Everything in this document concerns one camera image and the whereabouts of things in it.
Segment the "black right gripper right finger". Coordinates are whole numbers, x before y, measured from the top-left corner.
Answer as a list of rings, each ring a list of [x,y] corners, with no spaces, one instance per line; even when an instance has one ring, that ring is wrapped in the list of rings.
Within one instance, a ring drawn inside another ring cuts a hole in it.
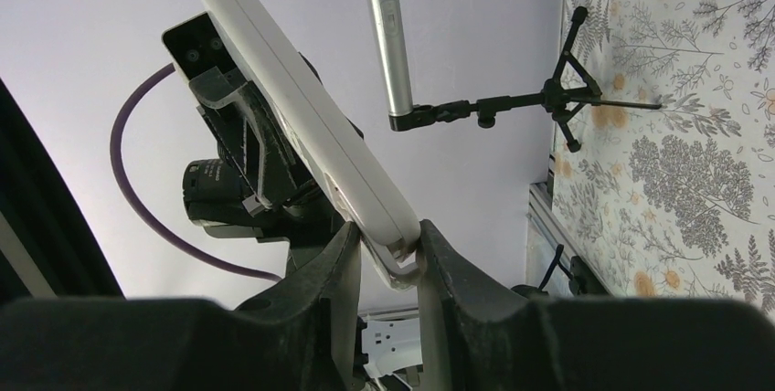
[[[774,327],[742,301],[527,299],[429,220],[417,261],[426,390],[771,390]]]

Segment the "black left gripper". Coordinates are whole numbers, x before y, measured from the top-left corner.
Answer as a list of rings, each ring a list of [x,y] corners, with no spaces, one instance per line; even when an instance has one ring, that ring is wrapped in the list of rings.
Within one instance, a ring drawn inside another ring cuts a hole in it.
[[[287,241],[289,272],[313,259],[344,220],[295,152],[255,82],[241,72],[218,101],[199,100],[218,155],[182,179],[188,220],[212,238]]]

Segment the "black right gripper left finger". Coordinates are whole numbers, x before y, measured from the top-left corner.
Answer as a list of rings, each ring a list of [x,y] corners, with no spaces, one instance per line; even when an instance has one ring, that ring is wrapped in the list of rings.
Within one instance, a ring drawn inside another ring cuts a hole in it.
[[[360,233],[227,310],[203,299],[20,300],[1,311],[4,390],[347,390]]]

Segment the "white remote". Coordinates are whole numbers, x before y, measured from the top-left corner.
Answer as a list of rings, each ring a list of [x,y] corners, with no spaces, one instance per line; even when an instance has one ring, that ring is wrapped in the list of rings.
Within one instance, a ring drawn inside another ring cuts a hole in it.
[[[357,224],[383,281],[397,291],[417,284],[417,215],[266,7],[260,0],[202,2],[316,183]]]

